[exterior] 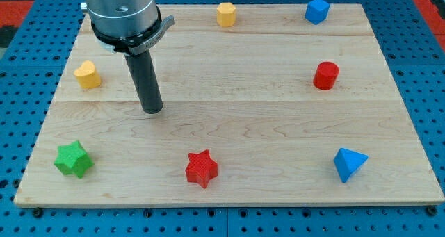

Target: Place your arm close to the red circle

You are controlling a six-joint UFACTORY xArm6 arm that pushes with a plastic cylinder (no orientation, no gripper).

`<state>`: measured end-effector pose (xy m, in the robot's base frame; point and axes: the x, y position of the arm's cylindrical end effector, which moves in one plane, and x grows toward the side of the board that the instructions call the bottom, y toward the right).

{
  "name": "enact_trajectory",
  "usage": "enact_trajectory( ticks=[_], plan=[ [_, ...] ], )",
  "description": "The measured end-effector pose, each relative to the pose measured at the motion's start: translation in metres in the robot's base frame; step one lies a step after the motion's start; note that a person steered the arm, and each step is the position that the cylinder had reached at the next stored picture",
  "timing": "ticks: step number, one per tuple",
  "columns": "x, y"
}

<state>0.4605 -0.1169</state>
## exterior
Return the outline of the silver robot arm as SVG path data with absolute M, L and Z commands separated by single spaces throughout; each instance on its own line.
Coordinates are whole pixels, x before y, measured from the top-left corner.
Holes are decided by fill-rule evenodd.
M 128 56 L 148 51 L 175 24 L 172 15 L 161 16 L 156 0 L 85 0 L 81 9 L 104 47 Z

